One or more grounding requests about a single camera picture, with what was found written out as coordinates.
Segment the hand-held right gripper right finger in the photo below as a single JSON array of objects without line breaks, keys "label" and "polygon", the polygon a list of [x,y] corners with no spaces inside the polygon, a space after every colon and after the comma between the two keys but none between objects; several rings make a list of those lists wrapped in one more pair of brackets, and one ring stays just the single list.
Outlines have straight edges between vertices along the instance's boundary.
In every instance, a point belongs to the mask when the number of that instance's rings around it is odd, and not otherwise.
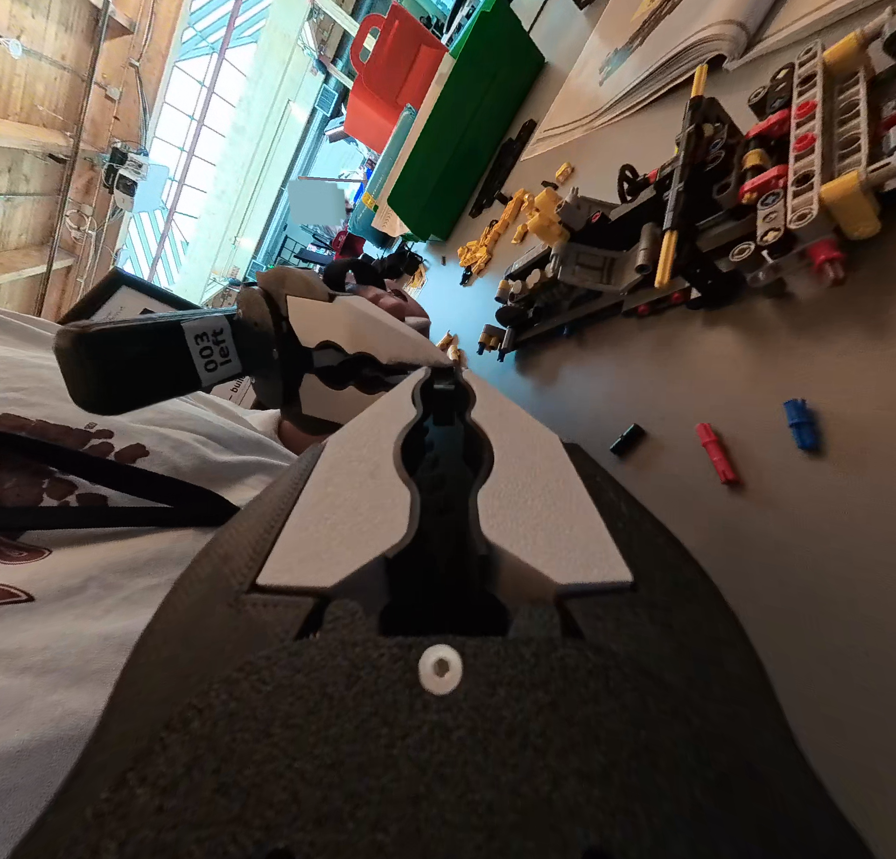
[{"label": "hand-held right gripper right finger", "polygon": [[470,419],[492,466],[476,494],[497,594],[592,594],[633,574],[560,438],[498,389],[462,370]]}]

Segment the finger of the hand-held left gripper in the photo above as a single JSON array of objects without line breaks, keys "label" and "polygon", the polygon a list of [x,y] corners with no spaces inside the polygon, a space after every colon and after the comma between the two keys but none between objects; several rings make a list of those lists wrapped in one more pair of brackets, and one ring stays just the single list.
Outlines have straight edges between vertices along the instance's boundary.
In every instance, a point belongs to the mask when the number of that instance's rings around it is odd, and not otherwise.
[{"label": "finger of the hand-held left gripper", "polygon": [[344,362],[408,371],[454,365],[429,338],[355,295],[330,301],[289,296],[287,319],[308,351],[310,372]]},{"label": "finger of the hand-held left gripper", "polygon": [[407,376],[407,368],[377,362],[339,362],[305,372],[297,392],[297,423],[339,427]]}]

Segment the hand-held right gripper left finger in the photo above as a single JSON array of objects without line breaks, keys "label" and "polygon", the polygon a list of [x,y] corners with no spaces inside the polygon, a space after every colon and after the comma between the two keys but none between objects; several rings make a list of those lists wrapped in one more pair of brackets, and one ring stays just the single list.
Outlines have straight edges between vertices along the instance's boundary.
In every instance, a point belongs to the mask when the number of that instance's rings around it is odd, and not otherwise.
[{"label": "hand-held right gripper left finger", "polygon": [[428,368],[330,436],[256,579],[259,587],[331,591],[413,539],[420,492],[401,447],[420,420]]}]

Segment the toy brick car chassis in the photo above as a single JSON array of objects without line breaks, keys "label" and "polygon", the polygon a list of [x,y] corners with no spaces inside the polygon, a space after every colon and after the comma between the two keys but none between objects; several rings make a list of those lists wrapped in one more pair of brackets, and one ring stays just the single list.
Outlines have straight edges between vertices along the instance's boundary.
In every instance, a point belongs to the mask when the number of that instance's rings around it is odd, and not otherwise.
[{"label": "toy brick car chassis", "polygon": [[675,154],[645,174],[622,165],[617,203],[546,184],[528,222],[539,244],[504,272],[476,353],[501,362],[604,315],[782,295],[801,264],[843,283],[847,243],[877,236],[894,210],[879,201],[894,196],[894,38],[889,5],[829,47],[806,44],[750,95],[746,131],[698,66]]}]

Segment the blue toy pin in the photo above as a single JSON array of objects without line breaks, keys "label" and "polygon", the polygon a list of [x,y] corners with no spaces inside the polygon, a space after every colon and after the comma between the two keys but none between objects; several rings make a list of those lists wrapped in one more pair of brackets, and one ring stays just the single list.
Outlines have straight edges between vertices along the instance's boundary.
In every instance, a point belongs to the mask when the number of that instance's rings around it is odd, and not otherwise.
[{"label": "blue toy pin", "polygon": [[791,398],[784,401],[782,407],[798,449],[809,454],[819,454],[823,448],[821,431],[817,417],[806,399]]}]

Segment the person's left hand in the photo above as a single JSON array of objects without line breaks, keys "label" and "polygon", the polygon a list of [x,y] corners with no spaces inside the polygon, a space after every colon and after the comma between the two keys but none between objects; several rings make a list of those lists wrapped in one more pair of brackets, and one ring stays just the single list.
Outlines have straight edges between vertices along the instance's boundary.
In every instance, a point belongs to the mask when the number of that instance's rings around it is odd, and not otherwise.
[{"label": "person's left hand", "polygon": [[372,287],[366,299],[381,311],[406,324],[424,337],[430,335],[431,319],[422,306],[403,290],[394,288],[380,290]]}]

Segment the black toy tyres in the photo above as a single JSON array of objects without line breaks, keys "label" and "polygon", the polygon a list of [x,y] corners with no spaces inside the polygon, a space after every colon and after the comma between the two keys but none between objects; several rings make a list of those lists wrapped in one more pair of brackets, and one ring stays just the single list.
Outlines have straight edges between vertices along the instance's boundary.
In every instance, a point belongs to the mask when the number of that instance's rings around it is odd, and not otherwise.
[{"label": "black toy tyres", "polygon": [[417,277],[424,259],[409,244],[401,242],[397,249],[375,260],[375,270],[384,280],[400,281]]}]

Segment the teal rolled mat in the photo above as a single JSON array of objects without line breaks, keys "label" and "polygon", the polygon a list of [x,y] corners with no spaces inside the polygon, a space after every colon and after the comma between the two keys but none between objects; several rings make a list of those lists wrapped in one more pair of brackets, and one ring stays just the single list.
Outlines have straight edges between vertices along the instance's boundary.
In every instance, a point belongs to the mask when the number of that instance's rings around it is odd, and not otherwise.
[{"label": "teal rolled mat", "polygon": [[378,248],[387,248],[397,237],[390,237],[373,225],[377,211],[377,198],[384,186],[387,175],[392,169],[399,150],[405,141],[417,110],[412,105],[405,105],[397,124],[389,137],[384,151],[371,174],[361,198],[356,202],[349,219],[349,230]]}]

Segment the scattered yellow toy beams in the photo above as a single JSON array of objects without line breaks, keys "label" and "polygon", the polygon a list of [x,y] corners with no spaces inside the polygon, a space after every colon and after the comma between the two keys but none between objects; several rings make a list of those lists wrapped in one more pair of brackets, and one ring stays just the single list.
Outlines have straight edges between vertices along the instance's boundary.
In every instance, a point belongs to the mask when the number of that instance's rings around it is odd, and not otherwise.
[{"label": "scattered yellow toy beams", "polygon": [[530,221],[537,211],[535,199],[535,193],[525,189],[517,191],[505,204],[499,218],[489,223],[479,238],[458,249],[463,284],[480,276],[487,269],[497,244],[513,226],[515,229],[511,243],[518,245],[526,240],[530,232]]}]

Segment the loose red toy pin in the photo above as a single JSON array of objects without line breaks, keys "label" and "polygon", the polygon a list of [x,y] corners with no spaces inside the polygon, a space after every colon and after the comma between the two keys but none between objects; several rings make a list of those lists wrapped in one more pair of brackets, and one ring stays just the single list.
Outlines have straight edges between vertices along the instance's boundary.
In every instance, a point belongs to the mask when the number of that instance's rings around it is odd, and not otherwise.
[{"label": "loose red toy pin", "polygon": [[736,472],[725,443],[711,424],[700,422],[695,426],[695,432],[721,484],[725,486],[741,485],[741,478]]}]

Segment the stack of long black beams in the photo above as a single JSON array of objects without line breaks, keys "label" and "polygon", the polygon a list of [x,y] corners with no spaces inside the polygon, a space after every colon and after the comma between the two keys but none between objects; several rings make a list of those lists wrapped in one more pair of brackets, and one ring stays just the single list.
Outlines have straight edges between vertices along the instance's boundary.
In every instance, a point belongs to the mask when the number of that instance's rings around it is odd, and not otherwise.
[{"label": "stack of long black beams", "polygon": [[519,132],[501,144],[496,157],[488,169],[476,198],[469,209],[469,217],[477,218],[495,202],[508,204],[510,196],[504,193],[505,183],[537,128],[534,119],[525,121]]}]

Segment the green plastic bin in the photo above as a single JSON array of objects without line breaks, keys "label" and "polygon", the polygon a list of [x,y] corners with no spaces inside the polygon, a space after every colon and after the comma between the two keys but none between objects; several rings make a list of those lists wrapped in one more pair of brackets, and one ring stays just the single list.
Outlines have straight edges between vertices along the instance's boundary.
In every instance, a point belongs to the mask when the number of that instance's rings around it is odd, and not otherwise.
[{"label": "green plastic bin", "polygon": [[508,0],[483,0],[450,55],[454,68],[389,198],[422,241],[451,236],[545,65]]}]

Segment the red bag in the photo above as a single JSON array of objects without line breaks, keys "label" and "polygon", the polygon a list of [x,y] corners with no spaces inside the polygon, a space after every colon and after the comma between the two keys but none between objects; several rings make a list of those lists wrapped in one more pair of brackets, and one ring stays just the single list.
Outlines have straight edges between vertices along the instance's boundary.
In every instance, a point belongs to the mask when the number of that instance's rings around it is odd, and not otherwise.
[{"label": "red bag", "polygon": [[386,15],[364,17],[350,47],[357,76],[346,133],[381,154],[405,106],[420,110],[446,54],[442,42],[397,2]]}]

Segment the white printed t-shirt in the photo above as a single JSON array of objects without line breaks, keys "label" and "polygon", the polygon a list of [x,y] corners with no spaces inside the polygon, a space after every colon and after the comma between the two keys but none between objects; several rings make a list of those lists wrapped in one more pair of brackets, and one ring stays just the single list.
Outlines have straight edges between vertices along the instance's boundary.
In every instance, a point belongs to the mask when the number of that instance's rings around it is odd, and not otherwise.
[{"label": "white printed t-shirt", "polygon": [[[58,326],[2,311],[2,432],[170,475],[242,507],[294,458],[277,410],[202,392],[91,417],[63,384]],[[2,535],[2,851],[62,784],[130,654],[209,529]]]}]

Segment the building instruction book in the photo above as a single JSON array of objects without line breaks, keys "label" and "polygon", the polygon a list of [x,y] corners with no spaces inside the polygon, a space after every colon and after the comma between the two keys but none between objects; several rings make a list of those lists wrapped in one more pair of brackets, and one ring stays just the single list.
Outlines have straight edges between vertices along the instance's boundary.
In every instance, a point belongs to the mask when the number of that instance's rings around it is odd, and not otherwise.
[{"label": "building instruction book", "polygon": [[608,0],[523,159],[607,126],[722,57],[727,69],[881,0]]}]

